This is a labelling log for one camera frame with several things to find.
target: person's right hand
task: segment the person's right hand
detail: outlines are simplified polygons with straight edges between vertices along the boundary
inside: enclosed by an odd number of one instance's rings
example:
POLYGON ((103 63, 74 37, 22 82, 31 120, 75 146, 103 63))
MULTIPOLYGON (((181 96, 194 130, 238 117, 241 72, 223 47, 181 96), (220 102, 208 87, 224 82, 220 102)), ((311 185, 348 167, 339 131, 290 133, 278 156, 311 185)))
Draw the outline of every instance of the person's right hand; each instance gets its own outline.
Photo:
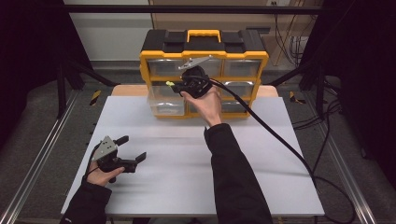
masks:
POLYGON ((221 98, 217 87, 212 87, 205 95, 194 99, 187 92, 180 93, 187 102, 192 104, 206 121, 209 127, 222 123, 221 121, 221 98))

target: metal bracket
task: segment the metal bracket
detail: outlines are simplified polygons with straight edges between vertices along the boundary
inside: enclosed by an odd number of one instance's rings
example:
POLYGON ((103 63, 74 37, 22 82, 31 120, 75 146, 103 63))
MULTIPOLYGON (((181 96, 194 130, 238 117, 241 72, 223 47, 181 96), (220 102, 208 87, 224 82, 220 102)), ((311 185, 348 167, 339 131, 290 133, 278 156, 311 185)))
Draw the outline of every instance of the metal bracket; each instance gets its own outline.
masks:
POLYGON ((206 62, 207 60, 213 58, 212 55, 203 58, 190 58, 188 62, 178 67, 178 70, 189 69, 195 67, 196 65, 206 62))
POLYGON ((99 147, 95 150, 92 161, 97 161, 102 159, 104 156, 110 154, 111 152, 117 150, 117 145, 113 140, 107 135, 100 143, 99 147))

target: gray floor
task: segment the gray floor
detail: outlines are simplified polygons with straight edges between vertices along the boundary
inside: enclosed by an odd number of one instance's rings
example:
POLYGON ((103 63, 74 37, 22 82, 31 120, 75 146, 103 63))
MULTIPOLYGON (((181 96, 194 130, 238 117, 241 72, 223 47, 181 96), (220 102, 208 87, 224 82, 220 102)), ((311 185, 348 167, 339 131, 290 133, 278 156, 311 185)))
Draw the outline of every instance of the gray floor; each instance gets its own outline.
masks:
MULTIPOLYGON (((136 72, 125 70, 101 72, 110 74, 113 81, 142 83, 142 79, 136 72)), ((263 82, 275 79, 284 73, 286 71, 268 70, 264 73, 263 82)), ((74 180, 82 156, 87 149, 91 132, 95 128, 94 123, 100 116, 106 97, 112 91, 112 88, 97 83, 95 80, 84 78, 87 84, 84 90, 79 93, 76 106, 21 209, 20 223, 26 223, 29 220, 36 223, 55 220, 56 223, 56 220, 60 218, 65 194, 74 180), (96 90, 102 91, 98 102, 95 105, 89 105, 96 90)), ((304 94, 298 90, 296 85, 298 80, 299 78, 296 77, 277 87, 279 95, 284 98, 291 122, 314 116, 308 104, 290 101, 290 91, 294 91, 297 99, 304 100, 304 94)), ((328 102, 335 98, 329 93, 325 95, 325 100, 328 102)), ((57 90, 55 82, 48 83, 29 93, 28 106, 23 112, 19 124, 0 151, 1 213, 11 202, 30 166, 35 161, 35 156, 49 134, 56 115, 57 90)), ((376 221, 378 223, 396 223, 395 189, 388 183, 375 161, 361 157, 359 143, 342 114, 331 115, 331 130, 332 136, 356 178, 376 221)), ((318 126, 296 131, 296 135, 304 157, 312 166, 323 140, 318 126)), ((331 180, 340 187, 343 186, 327 150, 322 156, 316 174, 331 180)), ((326 214, 338 220, 347 220, 351 213, 347 200, 339 192, 323 183, 319 183, 319 189, 321 192, 319 197, 326 214)), ((309 223, 313 222, 313 219, 283 217, 282 221, 284 223, 309 223)), ((320 218, 319 222, 328 223, 329 221, 320 218)), ((359 219, 356 218, 354 223, 360 223, 359 219)))

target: toolbox handle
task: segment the toolbox handle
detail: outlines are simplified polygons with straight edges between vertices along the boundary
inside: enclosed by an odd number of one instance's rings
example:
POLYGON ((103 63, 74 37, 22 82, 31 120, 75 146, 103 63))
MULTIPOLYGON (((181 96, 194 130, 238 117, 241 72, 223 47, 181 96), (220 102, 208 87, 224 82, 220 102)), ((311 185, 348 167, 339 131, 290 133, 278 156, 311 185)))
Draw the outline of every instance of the toolbox handle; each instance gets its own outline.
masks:
POLYGON ((190 36, 217 36, 219 43, 220 30, 189 30, 187 31, 187 42, 190 42, 190 36))

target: white wall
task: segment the white wall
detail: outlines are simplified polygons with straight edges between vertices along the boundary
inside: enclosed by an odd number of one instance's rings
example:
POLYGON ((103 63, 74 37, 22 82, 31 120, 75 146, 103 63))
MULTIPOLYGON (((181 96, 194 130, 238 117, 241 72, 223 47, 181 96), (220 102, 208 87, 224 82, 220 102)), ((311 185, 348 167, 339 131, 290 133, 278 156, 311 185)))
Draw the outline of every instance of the white wall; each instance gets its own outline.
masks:
MULTIPOLYGON (((67 5, 148 5, 148 0, 64 0, 67 5)), ((138 61, 150 14, 70 13, 91 61, 138 61)))

